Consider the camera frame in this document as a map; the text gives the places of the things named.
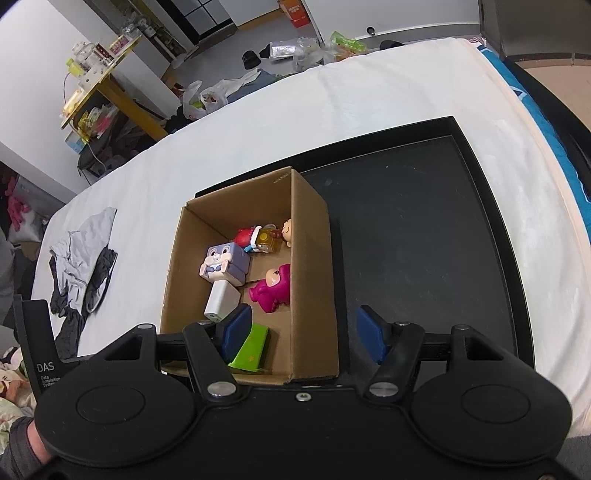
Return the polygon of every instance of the green toy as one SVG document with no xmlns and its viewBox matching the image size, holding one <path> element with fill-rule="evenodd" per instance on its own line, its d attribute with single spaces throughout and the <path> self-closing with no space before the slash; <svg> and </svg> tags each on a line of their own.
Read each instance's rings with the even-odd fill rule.
<svg viewBox="0 0 591 480">
<path fill-rule="evenodd" d="M 253 323 L 251 332 L 246 337 L 236 358 L 228 365 L 232 368 L 246 370 L 247 372 L 258 372 L 268 331 L 269 327 Z"/>
</svg>

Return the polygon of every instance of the toy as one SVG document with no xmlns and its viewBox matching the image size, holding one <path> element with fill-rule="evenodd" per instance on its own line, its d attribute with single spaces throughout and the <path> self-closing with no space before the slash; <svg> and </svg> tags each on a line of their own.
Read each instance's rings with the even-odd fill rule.
<svg viewBox="0 0 591 480">
<path fill-rule="evenodd" d="M 209 247 L 207 256 L 199 269 L 199 276 L 214 283 L 228 280 L 235 287 L 244 285 L 250 265 L 250 258 L 236 243 Z"/>
<path fill-rule="evenodd" d="M 228 280 L 216 280 L 203 313 L 212 322 L 221 322 L 239 303 L 240 292 Z"/>
<path fill-rule="evenodd" d="M 290 302 L 290 264 L 269 270 L 264 280 L 252 287 L 248 294 L 266 313 L 274 312 L 280 303 Z"/>
<path fill-rule="evenodd" d="M 281 230 L 283 240 L 285 240 L 285 243 L 288 247 L 291 247 L 291 231 L 291 218 L 289 218 L 285 221 Z"/>
<path fill-rule="evenodd" d="M 279 238 L 281 238 L 281 232 L 275 225 L 269 223 L 265 226 L 259 225 L 239 230 L 234 242 L 242 247 L 245 252 L 272 254 L 281 247 Z"/>
<path fill-rule="evenodd" d="M 253 323 L 250 334 L 246 337 L 232 363 L 228 365 L 247 372 L 258 372 L 268 332 L 269 327 Z"/>
</svg>

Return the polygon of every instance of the clothing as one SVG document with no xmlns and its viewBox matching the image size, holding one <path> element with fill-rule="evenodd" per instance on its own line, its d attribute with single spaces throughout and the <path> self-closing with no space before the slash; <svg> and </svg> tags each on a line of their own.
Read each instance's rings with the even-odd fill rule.
<svg viewBox="0 0 591 480">
<path fill-rule="evenodd" d="M 31 417 L 20 417 L 12 423 L 8 445 L 0 455 L 0 468 L 13 480 L 28 478 L 41 468 L 27 435 Z"/>
<path fill-rule="evenodd" d="M 56 337 L 57 354 L 62 360 L 73 358 L 78 354 L 78 343 L 80 342 L 80 335 L 86 325 L 86 319 L 91 312 L 94 312 L 100 305 L 100 301 L 109 285 L 111 273 L 115 266 L 117 253 L 107 247 L 99 254 L 96 261 L 96 268 L 86 287 L 85 296 L 82 302 L 82 313 L 78 310 L 72 309 L 68 302 L 69 296 L 66 291 L 60 294 L 56 261 L 52 257 L 49 260 L 51 268 L 51 275 L 53 275 L 54 289 L 51 294 L 50 310 L 58 316 L 65 316 L 64 323 L 61 324 L 60 333 Z"/>
<path fill-rule="evenodd" d="M 56 337 L 57 353 L 62 360 L 77 355 L 86 319 L 100 305 L 111 279 L 117 253 L 107 245 L 115 213 L 114 208 L 107 207 L 50 247 L 50 309 L 66 318 Z"/>
</svg>

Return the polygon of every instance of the black cloth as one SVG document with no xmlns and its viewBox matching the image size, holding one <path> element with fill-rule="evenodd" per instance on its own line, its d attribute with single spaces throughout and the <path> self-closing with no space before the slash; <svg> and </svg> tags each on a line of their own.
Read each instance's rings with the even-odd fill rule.
<svg viewBox="0 0 591 480">
<path fill-rule="evenodd" d="M 51 269 L 51 276 L 53 277 L 53 292 L 51 294 L 51 302 L 49 304 L 52 313 L 58 317 L 65 317 L 64 323 L 61 324 L 60 333 L 56 337 L 57 354 L 62 360 L 74 358 L 78 354 L 78 343 L 80 342 L 80 335 L 86 325 L 86 319 L 90 312 L 93 312 L 100 305 L 106 289 L 109 286 L 111 279 L 112 267 L 117 259 L 117 253 L 108 247 L 104 247 L 100 252 L 99 258 L 96 260 L 95 269 L 86 287 L 84 293 L 84 303 L 82 306 L 82 313 L 70 308 L 68 305 L 68 292 L 60 293 L 57 286 L 57 271 L 56 259 L 52 256 L 49 260 L 49 267 Z M 100 298 L 96 298 L 95 292 L 99 289 L 103 282 L 105 289 Z"/>
<path fill-rule="evenodd" d="M 32 417 L 16 419 L 8 434 L 8 445 L 0 455 L 0 468 L 12 480 L 28 478 L 41 468 L 41 462 L 33 452 L 27 429 Z"/>
</svg>

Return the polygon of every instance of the round pad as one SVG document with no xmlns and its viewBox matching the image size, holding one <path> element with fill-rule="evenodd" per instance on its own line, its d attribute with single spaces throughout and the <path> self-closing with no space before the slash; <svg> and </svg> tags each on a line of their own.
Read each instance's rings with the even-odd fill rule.
<svg viewBox="0 0 591 480">
<path fill-rule="evenodd" d="M 417 390 L 411 415 L 430 443 L 467 461 L 503 465 L 560 447 L 570 427 L 564 395 L 535 372 L 517 374 L 503 363 L 466 361 Z"/>
<path fill-rule="evenodd" d="M 462 395 L 462 407 L 468 415 L 485 423 L 511 423 L 527 414 L 530 401 L 515 388 L 481 385 Z"/>
<path fill-rule="evenodd" d="M 131 420 L 145 403 L 144 396 L 134 388 L 106 385 L 82 394 L 77 410 L 92 423 L 109 425 Z"/>
<path fill-rule="evenodd" d="M 48 450 L 87 466 L 158 456 L 189 428 L 191 392 L 154 364 L 90 359 L 41 397 L 35 422 Z"/>
</svg>

